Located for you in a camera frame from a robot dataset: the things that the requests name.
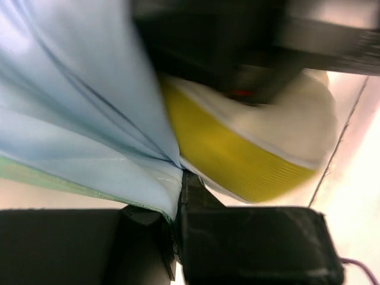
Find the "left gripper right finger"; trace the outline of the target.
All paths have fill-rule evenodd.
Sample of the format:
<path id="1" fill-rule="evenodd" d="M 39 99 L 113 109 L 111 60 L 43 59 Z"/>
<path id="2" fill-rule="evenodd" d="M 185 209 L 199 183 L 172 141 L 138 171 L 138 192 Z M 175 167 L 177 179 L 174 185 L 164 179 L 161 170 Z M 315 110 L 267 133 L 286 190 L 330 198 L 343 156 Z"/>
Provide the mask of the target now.
<path id="1" fill-rule="evenodd" d="M 184 172 L 179 254 L 187 284 L 342 284 L 324 216 L 305 207 L 227 207 Z"/>

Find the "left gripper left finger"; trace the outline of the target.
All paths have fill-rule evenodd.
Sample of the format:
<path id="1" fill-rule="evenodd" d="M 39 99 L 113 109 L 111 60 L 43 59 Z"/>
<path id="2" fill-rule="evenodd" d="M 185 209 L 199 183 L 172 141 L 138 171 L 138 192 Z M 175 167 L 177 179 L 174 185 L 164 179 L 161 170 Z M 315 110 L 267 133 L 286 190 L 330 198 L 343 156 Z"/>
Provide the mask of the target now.
<path id="1" fill-rule="evenodd" d="M 160 213 L 4 210 L 2 284 L 170 284 L 170 229 Z"/>

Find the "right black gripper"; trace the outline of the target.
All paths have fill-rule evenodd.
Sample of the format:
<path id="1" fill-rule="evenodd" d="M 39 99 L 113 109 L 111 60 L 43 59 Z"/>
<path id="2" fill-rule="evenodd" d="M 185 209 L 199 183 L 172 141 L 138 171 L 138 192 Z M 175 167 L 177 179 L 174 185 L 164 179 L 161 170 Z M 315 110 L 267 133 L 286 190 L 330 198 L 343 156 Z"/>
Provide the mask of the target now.
<path id="1" fill-rule="evenodd" d="M 270 104 L 305 67 L 275 45 L 286 1 L 132 1 L 154 68 L 239 103 Z"/>

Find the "cream pillow with yellow edge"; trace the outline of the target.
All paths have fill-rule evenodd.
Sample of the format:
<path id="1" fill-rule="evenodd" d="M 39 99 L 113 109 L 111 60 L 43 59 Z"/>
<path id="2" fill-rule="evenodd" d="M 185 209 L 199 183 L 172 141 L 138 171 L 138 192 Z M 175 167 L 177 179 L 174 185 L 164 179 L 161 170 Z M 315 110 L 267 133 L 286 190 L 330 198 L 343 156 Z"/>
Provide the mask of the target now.
<path id="1" fill-rule="evenodd" d="M 272 200 L 308 181 L 337 139 L 324 71 L 301 73 L 272 104 L 257 107 L 169 75 L 159 83 L 182 164 L 247 202 Z"/>

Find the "green and blue pillowcase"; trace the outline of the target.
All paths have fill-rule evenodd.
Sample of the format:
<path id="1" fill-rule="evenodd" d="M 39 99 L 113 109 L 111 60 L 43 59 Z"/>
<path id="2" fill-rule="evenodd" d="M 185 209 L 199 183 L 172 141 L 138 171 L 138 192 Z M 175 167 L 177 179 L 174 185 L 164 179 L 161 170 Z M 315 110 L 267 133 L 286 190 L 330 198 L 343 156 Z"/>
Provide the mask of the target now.
<path id="1" fill-rule="evenodd" d="M 179 148 L 129 1 L 1 2 L 1 176 L 175 219 Z"/>

